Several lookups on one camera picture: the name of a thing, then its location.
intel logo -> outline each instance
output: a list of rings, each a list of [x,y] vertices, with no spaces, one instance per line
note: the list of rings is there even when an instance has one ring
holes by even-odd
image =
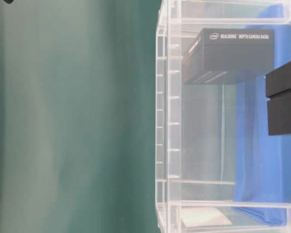
[[[209,38],[210,38],[211,40],[216,40],[216,39],[219,38],[219,34],[218,34],[218,33],[211,33],[211,34],[209,35]]]

green backdrop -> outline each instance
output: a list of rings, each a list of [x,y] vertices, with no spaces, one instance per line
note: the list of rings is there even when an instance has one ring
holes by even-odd
[[[0,0],[0,233],[157,233],[160,0]]]

blue cloth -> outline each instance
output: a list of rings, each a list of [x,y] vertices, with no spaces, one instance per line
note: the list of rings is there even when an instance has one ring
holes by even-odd
[[[283,17],[282,5],[259,17]],[[273,29],[275,68],[291,60],[291,25],[248,26]],[[234,201],[291,202],[291,135],[269,136],[264,76],[237,85],[236,184]],[[287,224],[285,209],[235,208],[270,226]]]

white card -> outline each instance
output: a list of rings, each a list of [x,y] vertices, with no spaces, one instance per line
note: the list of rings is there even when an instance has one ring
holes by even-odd
[[[221,211],[213,207],[182,208],[181,219],[186,227],[232,225]]]

black rectangular block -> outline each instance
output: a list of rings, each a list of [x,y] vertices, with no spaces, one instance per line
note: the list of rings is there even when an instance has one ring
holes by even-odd
[[[291,92],[267,102],[269,135],[291,133]]]
[[[185,84],[236,84],[273,68],[268,29],[203,29],[182,60]]]

